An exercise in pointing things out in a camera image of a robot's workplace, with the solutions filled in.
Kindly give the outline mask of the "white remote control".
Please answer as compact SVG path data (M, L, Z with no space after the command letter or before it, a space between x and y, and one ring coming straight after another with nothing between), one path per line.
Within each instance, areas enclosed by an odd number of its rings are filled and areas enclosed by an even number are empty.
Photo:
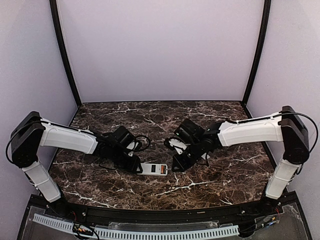
M166 164L160 164L160 163L141 163L143 168L143 173L140 173L139 175L143 176L155 176L155 177L162 177L168 175L168 166ZM167 175L161 174L160 169L161 165L166 165Z

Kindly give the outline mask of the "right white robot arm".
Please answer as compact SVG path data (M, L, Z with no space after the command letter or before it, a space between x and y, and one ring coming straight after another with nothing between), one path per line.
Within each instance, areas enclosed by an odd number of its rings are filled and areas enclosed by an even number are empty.
M282 142L284 153L265 188L265 196L277 200L298 170L309 159L315 148L310 145L309 132L301 117L310 117L295 112L291 106L283 106L282 110L258 118L214 122L207 128L185 119L174 134L182 148L167 139L170 149L177 153L172 158L173 172L185 172L193 167L201 157L222 147L255 142Z

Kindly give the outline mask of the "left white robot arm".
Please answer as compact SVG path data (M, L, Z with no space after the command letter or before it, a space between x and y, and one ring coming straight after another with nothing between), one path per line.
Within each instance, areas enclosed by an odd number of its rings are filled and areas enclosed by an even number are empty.
M143 172L140 158L135 155L137 138L124 126L114 132L98 133L60 125L30 112L11 133L5 149L7 160L22 169L49 202L63 197L61 190L38 158L39 147L54 147L82 152L111 160L124 171Z

